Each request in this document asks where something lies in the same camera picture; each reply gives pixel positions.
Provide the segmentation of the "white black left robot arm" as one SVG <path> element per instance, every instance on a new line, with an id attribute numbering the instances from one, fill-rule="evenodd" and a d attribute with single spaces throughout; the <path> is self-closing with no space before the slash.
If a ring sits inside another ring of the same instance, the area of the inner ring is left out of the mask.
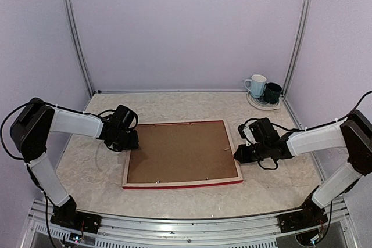
<path id="1" fill-rule="evenodd" d="M 111 151 L 137 149 L 138 114 L 124 105 L 102 113 L 77 111 L 32 98 L 16 108 L 19 115 L 10 126 L 10 137 L 35 183 L 52 204 L 60 208 L 58 217 L 68 227 L 77 227 L 81 214 L 61 183 L 49 159 L 53 134 L 79 135 L 102 141 Z"/>

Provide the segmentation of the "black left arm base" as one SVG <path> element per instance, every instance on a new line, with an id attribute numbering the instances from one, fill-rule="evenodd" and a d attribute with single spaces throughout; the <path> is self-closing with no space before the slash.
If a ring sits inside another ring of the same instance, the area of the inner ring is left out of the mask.
<path id="1" fill-rule="evenodd" d="M 77 210 L 75 200 L 69 196 L 69 200 L 61 206 L 53 206 L 51 223 L 80 232 L 97 234 L 102 217 L 93 213 Z"/>

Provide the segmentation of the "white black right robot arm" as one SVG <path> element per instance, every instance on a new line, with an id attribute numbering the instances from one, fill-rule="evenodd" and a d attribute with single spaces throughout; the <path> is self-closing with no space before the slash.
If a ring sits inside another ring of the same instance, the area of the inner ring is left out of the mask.
<path id="1" fill-rule="evenodd" d="M 279 136 L 267 118 L 238 127 L 245 144 L 239 145 L 234 159 L 241 164 L 260 163 L 264 159 L 291 159 L 305 153 L 332 148 L 346 148 L 348 159 L 310 195 L 310 204 L 297 215 L 303 227 L 311 226 L 320 217 L 320 210 L 362 177 L 371 174 L 371 122 L 359 110 L 328 124 L 305 130 L 290 129 Z M 254 141 L 248 140 L 252 134 Z"/>

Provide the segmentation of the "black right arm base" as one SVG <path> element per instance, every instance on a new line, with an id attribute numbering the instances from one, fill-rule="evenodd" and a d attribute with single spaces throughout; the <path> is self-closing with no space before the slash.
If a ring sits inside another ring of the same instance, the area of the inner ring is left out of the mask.
<path id="1" fill-rule="evenodd" d="M 316 205 L 309 195 L 299 211 L 280 214 L 278 222 L 281 233 L 287 233 L 324 224 L 328 217 L 324 207 Z"/>

